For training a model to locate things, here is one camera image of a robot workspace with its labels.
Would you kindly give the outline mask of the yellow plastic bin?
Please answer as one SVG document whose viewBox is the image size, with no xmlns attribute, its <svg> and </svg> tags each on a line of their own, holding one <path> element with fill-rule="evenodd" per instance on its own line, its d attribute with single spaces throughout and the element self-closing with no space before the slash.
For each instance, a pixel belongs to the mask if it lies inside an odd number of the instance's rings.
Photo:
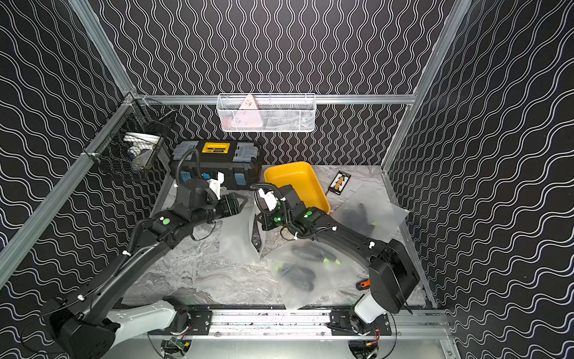
<svg viewBox="0 0 574 359">
<path fill-rule="evenodd" d="M 291 185 L 307 207 L 317 207 L 327 214 L 330 213 L 327 196 L 311 164 L 293 162 L 275 165 L 264 171 L 264 179 L 278 188 Z"/>
</svg>

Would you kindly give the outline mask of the black toolbox with blue latches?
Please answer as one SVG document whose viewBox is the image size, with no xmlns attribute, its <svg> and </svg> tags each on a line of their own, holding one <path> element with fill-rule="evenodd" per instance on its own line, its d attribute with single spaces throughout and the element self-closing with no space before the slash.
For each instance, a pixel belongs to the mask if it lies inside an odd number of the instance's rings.
<svg viewBox="0 0 574 359">
<path fill-rule="evenodd" d="M 197 166 L 205 179 L 215 179 L 218 173 L 224 175 L 222 186 L 228 190 L 248 190 L 258 183 L 262 170 L 263 154 L 260 146 L 254 142 L 193 140 L 176 145 L 170 170 L 176 173 L 176 167 L 182 155 L 189 149 L 199 152 L 199 161 L 189 156 L 182 164 L 181 181 L 185 182 L 197 175 Z"/>
</svg>

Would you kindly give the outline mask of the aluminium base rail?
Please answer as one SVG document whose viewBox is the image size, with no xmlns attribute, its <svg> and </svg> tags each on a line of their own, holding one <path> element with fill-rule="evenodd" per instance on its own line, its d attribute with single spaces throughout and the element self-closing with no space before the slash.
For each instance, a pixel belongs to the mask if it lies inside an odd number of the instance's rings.
<svg viewBox="0 0 574 359">
<path fill-rule="evenodd" d="M 446 340 L 448 320 L 442 311 L 383 314 L 372 323 L 348 308 L 297 311 L 281 309 L 192 308 L 179 315 L 160 301 L 139 308 L 111 311 L 119 324 L 117 343 L 148 334 L 190 340 Z"/>
</svg>

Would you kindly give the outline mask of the small black picture card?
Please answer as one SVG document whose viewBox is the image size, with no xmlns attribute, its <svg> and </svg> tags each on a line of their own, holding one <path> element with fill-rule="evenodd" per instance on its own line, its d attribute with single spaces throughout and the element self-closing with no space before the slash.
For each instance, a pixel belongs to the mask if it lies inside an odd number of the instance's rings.
<svg viewBox="0 0 574 359">
<path fill-rule="evenodd" d="M 348 184 L 349 179 L 351 179 L 351 175 L 344 171 L 338 171 L 336 176 L 331 181 L 328 190 L 336 195 L 342 194 L 346 185 Z"/>
</svg>

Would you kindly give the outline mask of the pink triangular card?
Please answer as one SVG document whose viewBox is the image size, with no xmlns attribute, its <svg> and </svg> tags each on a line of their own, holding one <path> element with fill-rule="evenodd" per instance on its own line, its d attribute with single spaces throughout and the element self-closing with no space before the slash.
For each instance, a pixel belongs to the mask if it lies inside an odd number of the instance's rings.
<svg viewBox="0 0 574 359">
<path fill-rule="evenodd" d="M 229 127 L 233 130 L 249 130 L 262 128 L 263 125 L 256 98 L 248 94 L 229 121 Z"/>
</svg>

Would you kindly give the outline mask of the clear zip-top bag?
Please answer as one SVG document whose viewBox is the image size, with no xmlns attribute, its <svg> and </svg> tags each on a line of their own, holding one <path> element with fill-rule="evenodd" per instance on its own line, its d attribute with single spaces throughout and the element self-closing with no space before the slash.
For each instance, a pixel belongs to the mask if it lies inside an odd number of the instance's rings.
<svg viewBox="0 0 574 359">
<path fill-rule="evenodd" d="M 391 203 L 384 190 L 363 185 L 331 217 L 372 239 L 388 241 L 409 211 Z"/>
<path fill-rule="evenodd" d="M 364 274 L 349 256 L 309 239 L 288 242 L 265 259 L 287 310 L 310 305 Z"/>
<path fill-rule="evenodd" d="M 227 260 L 243 264 L 258 263 L 265 247 L 266 234 L 259 223 L 259 231 L 262 237 L 262 249 L 258 254 L 251 244 L 252 225 L 259 210 L 253 199 L 249 199 L 245 208 L 238 215 L 222 220 L 221 233 L 219 236 L 219 254 Z"/>
</svg>

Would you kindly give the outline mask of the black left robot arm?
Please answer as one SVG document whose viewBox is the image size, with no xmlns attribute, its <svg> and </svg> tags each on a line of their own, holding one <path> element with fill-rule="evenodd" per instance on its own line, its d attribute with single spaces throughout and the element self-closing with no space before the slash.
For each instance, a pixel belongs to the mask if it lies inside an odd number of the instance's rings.
<svg viewBox="0 0 574 359">
<path fill-rule="evenodd" d="M 101 358 L 114 346 L 154 330 L 188 327 L 188 309 L 175 299 L 115 309 L 124 293 L 194 228 L 238 215 L 248 198 L 215 194 L 204 179 L 179 184 L 173 206 L 136 224 L 128 248 L 90 282 L 42 309 L 52 339 L 71 358 Z"/>
</svg>

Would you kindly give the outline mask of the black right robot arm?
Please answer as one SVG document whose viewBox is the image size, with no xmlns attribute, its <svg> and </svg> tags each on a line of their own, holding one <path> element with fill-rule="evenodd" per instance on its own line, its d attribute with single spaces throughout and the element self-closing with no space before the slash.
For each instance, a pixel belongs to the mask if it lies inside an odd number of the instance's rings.
<svg viewBox="0 0 574 359">
<path fill-rule="evenodd" d="M 368 292 L 350 309 L 341 331 L 370 334 L 377 318 L 408 307 L 420 276 L 402 243 L 378 241 L 346 227 L 324 210 L 306 206 L 291 185 L 278 188 L 263 182 L 251 189 L 263 230 L 278 228 L 293 236 L 277 273 L 295 288 L 307 293 L 316 289 L 320 279 L 311 265 L 334 264 L 338 254 L 367 271 Z"/>
</svg>

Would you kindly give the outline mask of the orange handled screwdriver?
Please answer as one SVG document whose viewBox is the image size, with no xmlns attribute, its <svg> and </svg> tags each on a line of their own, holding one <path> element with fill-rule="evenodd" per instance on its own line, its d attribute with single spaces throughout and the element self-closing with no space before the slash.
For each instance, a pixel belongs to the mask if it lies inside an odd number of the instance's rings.
<svg viewBox="0 0 574 359">
<path fill-rule="evenodd" d="M 363 291 L 363 290 L 368 290 L 371 286 L 371 281 L 369 279 L 363 279 L 361 281 L 358 281 L 355 285 L 355 287 L 357 288 L 357 290 Z"/>
</svg>

